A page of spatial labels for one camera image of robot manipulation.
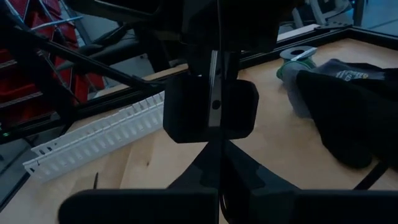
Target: black cable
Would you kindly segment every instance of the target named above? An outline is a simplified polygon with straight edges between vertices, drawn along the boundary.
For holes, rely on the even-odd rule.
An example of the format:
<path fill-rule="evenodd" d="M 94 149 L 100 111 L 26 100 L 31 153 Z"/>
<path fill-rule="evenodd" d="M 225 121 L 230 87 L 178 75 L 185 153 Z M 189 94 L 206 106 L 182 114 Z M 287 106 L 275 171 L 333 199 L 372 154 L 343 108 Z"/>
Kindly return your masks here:
<path fill-rule="evenodd" d="M 223 98 L 224 98 L 223 89 L 224 89 L 224 81 L 226 80 L 226 74 L 225 74 L 226 70 L 225 70 L 225 57 L 224 57 L 224 46 L 223 46 L 223 20 L 222 20 L 223 14 L 222 14 L 222 10 L 221 10 L 221 0 L 217 0 L 217 13 L 218 13 L 218 37 L 219 37 L 219 45 L 220 45 L 219 48 L 220 48 L 220 54 L 221 54 L 220 60 L 221 60 L 221 75 L 222 75 L 222 77 L 221 77 L 221 103 L 222 103 Z M 225 156 L 225 140 L 226 140 L 225 137 L 226 136 L 225 136 L 225 131 L 222 128 L 222 126 L 220 128 L 221 128 L 221 136 L 220 136 L 220 138 L 221 138 L 221 165 L 220 165 L 221 172 L 220 172 L 220 175 L 222 175 L 222 173 L 223 173 L 222 169 L 224 167 L 223 156 Z M 220 202 L 221 212 L 222 212 L 225 220 L 228 223 L 230 223 L 231 219 L 230 219 L 230 216 L 228 214 L 228 211 L 227 211 L 227 208 L 225 205 L 224 193 L 222 191 L 224 186 L 223 186 L 222 182 L 223 181 L 221 181 L 220 190 L 218 192 L 219 202 Z"/>
<path fill-rule="evenodd" d="M 354 190 L 368 190 L 388 170 L 388 165 L 379 162 L 373 170 L 354 188 Z"/>

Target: wooden table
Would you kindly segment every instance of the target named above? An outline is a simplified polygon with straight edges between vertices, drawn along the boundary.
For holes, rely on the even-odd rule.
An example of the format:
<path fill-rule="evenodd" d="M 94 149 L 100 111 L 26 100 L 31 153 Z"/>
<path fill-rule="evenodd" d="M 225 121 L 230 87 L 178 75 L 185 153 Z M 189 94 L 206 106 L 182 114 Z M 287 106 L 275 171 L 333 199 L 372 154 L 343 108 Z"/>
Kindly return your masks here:
<path fill-rule="evenodd" d="M 396 66 L 398 52 L 345 39 L 319 47 L 314 61 L 331 58 Z M 242 70 L 239 77 L 257 85 L 260 102 L 256 127 L 246 139 L 234 141 L 242 150 L 277 175 L 302 189 L 352 189 L 374 167 L 349 169 L 323 147 L 314 123 L 294 115 L 282 83 L 276 78 L 282 60 Z M 114 111 L 76 122 L 83 126 Z M 55 223 L 59 205 L 71 194 L 91 189 L 99 173 L 98 188 L 164 188 L 175 180 L 205 144 L 176 144 L 163 130 L 45 184 L 29 179 L 0 213 L 0 223 Z M 398 189 L 398 175 L 388 170 L 372 187 Z"/>

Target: black plastic part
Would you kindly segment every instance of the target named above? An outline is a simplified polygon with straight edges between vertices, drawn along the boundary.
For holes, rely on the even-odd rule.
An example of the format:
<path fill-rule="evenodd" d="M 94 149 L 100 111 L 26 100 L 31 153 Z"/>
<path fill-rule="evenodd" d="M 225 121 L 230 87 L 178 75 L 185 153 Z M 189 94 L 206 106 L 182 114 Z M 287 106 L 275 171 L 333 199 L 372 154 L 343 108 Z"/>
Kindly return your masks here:
<path fill-rule="evenodd" d="M 254 129 L 259 101 L 257 88 L 245 80 L 225 84 L 220 128 L 226 139 L 245 138 Z M 185 75 L 168 81 L 163 127 L 175 142 L 207 142 L 220 136 L 221 129 L 208 127 L 208 93 L 205 77 Z"/>
<path fill-rule="evenodd" d="M 168 189 L 220 188 L 221 141 L 209 142 Z"/>
<path fill-rule="evenodd" d="M 267 10 L 257 0 L 221 1 L 220 4 L 225 51 L 268 52 L 275 47 L 279 19 L 289 5 L 287 2 L 275 2 L 273 10 Z M 184 0 L 183 6 L 182 42 L 220 49 L 217 0 Z"/>
<path fill-rule="evenodd" d="M 289 223 L 397 223 L 398 192 L 301 190 Z"/>
<path fill-rule="evenodd" d="M 216 189 L 86 190 L 64 201 L 59 224 L 218 223 Z"/>
<path fill-rule="evenodd" d="M 142 29 L 134 29 L 136 36 L 138 36 L 140 45 L 145 49 L 154 72 L 161 72 L 170 68 L 169 61 L 171 58 L 167 55 L 165 45 L 162 40 L 149 31 Z"/>
<path fill-rule="evenodd" d="M 287 223 L 299 188 L 226 142 L 222 192 L 231 223 Z"/>

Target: roll of tape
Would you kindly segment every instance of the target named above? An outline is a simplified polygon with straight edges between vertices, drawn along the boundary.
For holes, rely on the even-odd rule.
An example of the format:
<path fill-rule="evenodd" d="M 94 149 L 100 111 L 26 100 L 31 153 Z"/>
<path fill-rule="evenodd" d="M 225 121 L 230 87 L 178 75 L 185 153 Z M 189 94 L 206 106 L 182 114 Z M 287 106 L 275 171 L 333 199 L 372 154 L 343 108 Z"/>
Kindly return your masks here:
<path fill-rule="evenodd" d="M 282 59 L 284 59 L 284 64 L 278 69 L 276 76 L 279 79 L 282 79 L 284 75 L 284 70 L 286 69 L 286 65 L 289 62 L 298 62 L 298 63 L 289 63 L 289 68 L 291 66 L 295 66 L 297 68 L 306 68 L 306 70 L 313 69 L 317 65 L 312 60 L 312 56 L 317 52 L 316 47 L 309 46 L 298 46 L 292 47 L 287 50 L 282 51 L 279 55 Z"/>

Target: white cable duct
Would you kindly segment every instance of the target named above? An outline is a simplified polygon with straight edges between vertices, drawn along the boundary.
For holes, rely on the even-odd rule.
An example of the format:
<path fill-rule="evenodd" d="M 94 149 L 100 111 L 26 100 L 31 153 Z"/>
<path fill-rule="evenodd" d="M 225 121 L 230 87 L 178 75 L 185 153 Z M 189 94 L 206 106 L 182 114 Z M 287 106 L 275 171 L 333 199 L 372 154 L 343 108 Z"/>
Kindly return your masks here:
<path fill-rule="evenodd" d="M 163 108 L 164 92 L 34 147 L 25 170 L 41 182 L 56 178 L 162 128 Z"/>

